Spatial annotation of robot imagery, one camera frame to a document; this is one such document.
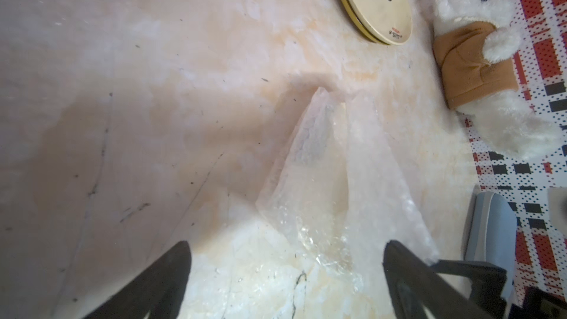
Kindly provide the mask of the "white teddy bear brown shirt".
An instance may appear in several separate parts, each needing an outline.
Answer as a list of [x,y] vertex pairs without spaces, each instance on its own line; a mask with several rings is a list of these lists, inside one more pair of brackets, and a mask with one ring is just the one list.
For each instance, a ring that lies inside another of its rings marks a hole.
[[434,0],[433,49],[447,107],[468,116],[492,151],[532,160],[558,149],[563,134],[518,93],[514,15],[512,0]]

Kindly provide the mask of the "yellow patterned dinner plate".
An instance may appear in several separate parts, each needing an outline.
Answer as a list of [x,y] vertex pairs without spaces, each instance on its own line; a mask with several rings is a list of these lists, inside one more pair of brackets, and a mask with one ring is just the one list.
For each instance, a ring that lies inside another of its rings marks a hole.
[[350,18],[351,23],[353,23],[353,25],[357,28],[357,30],[359,31],[359,33],[366,38],[368,41],[373,42],[375,44],[382,44],[382,45],[387,45],[387,43],[385,43],[384,41],[379,40],[379,38],[375,37],[373,34],[371,34],[365,27],[364,25],[360,22],[360,20],[358,19],[358,17],[356,16],[350,2],[348,0],[340,0],[342,3],[343,8],[345,9],[345,12],[347,14],[347,16]]

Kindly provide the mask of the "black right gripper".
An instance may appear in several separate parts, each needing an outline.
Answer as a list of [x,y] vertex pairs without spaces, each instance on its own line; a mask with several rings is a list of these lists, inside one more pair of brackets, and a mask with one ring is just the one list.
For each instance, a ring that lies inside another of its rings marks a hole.
[[[507,281],[506,270],[483,261],[440,260],[432,266],[439,274],[465,277],[471,281],[469,299],[493,318],[502,318],[506,301],[501,297]],[[566,319],[565,301],[529,287],[521,307],[513,304],[508,319]]]

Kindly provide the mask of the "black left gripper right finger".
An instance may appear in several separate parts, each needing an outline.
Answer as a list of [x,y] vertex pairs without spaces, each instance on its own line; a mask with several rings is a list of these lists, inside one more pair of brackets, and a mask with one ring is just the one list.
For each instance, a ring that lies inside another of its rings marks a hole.
[[382,265],[396,318],[489,318],[398,241],[385,246]]

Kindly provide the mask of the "cream dinner plate black characters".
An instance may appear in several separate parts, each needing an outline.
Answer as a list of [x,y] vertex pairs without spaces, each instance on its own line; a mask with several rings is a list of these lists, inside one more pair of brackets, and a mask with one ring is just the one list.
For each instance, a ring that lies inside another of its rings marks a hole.
[[385,44],[405,44],[413,29],[409,0],[346,0],[370,36]]

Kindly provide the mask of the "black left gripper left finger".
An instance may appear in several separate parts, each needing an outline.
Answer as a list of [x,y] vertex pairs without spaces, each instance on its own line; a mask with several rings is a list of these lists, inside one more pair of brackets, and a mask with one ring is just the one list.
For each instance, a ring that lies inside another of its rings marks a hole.
[[189,243],[177,242],[87,318],[177,318],[190,276]]

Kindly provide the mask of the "grey blue zip pouch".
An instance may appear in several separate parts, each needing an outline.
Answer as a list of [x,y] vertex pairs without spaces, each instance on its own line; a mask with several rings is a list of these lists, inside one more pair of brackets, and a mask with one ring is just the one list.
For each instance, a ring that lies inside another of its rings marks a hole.
[[494,192],[478,193],[474,200],[466,261],[483,261],[506,271],[501,296],[507,300],[513,291],[517,218],[509,202]]

